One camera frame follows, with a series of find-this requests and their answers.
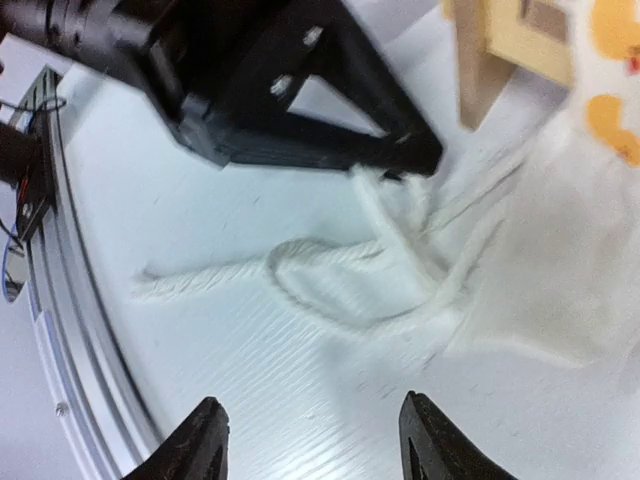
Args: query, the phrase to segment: screw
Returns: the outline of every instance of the screw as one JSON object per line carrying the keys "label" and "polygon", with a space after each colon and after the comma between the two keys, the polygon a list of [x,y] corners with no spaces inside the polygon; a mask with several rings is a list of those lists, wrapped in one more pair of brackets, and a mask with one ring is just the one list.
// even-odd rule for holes
{"label": "screw", "polygon": [[63,418],[69,414],[69,405],[64,402],[60,402],[56,405],[56,417]]}
{"label": "screw", "polygon": [[322,27],[312,27],[310,28],[307,33],[304,35],[304,39],[303,42],[304,44],[309,47],[309,48],[313,48],[316,46],[316,44],[318,43],[318,40],[320,40],[320,37],[322,36],[322,32],[324,32],[324,28]]}
{"label": "screw", "polygon": [[282,97],[289,90],[292,81],[291,75],[280,75],[271,85],[271,94]]}
{"label": "screw", "polygon": [[22,215],[25,217],[30,217],[33,213],[33,206],[30,203],[25,203],[22,206]]}

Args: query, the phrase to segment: white string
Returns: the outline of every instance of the white string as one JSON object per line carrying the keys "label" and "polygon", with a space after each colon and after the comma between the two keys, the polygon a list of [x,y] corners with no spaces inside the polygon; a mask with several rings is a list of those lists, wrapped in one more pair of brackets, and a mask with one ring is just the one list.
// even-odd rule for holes
{"label": "white string", "polygon": [[[415,202],[410,212],[411,231],[405,232],[390,216],[379,195],[379,175],[363,167],[354,168],[354,187],[363,208],[378,231],[378,239],[357,245],[336,247],[318,239],[297,239],[279,245],[264,258],[251,259],[209,267],[203,270],[165,277],[145,273],[134,281],[134,298],[138,301],[171,301],[185,295],[204,293],[222,284],[266,276],[270,286],[291,308],[303,312],[319,328],[350,338],[375,338],[397,335],[414,330],[426,320],[455,301],[468,272],[477,263],[499,223],[504,219],[506,199],[502,199],[478,222],[473,233],[448,273],[432,260],[421,257],[415,248],[424,235],[444,228],[473,204],[493,191],[522,164],[524,149],[491,167],[473,188],[460,195],[448,206],[436,211],[430,222],[420,219],[428,216],[431,208],[432,183],[409,177],[409,194]],[[355,272],[370,273],[389,268],[400,259],[422,284],[434,291],[430,301],[416,308],[389,317],[348,319],[348,315],[329,313],[326,305],[296,295],[281,278],[283,272],[314,266],[341,265]]]}

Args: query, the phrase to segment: metal edge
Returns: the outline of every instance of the metal edge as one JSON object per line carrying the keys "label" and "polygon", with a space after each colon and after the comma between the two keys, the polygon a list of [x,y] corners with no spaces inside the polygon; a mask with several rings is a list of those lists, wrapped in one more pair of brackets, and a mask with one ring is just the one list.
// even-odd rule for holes
{"label": "metal edge", "polygon": [[[55,96],[54,75],[48,73],[49,97]],[[83,411],[78,416],[91,432],[77,440],[95,443],[105,465],[99,469],[103,478],[120,478],[148,458],[162,437],[124,361],[90,267],[69,184],[61,114],[49,117],[57,208],[46,215],[28,248],[29,293],[38,310],[34,316],[46,310],[55,326],[50,343],[66,351],[58,358],[63,365],[55,368],[70,372],[66,388],[76,392],[75,408]]]}

